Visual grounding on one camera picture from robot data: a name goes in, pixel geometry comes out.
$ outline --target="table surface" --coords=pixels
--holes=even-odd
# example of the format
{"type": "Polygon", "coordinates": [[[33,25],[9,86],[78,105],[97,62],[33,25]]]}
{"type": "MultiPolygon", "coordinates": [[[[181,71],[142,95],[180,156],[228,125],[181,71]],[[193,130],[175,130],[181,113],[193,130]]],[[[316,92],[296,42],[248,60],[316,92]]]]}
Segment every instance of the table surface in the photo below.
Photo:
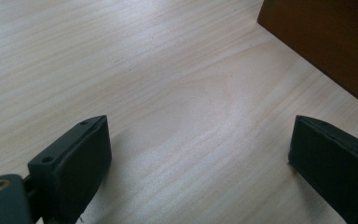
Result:
{"type": "Polygon", "coordinates": [[[344,223],[287,153],[296,115],[358,137],[358,100],[261,4],[0,1],[0,175],[105,114],[114,159],[84,223],[344,223]]]}

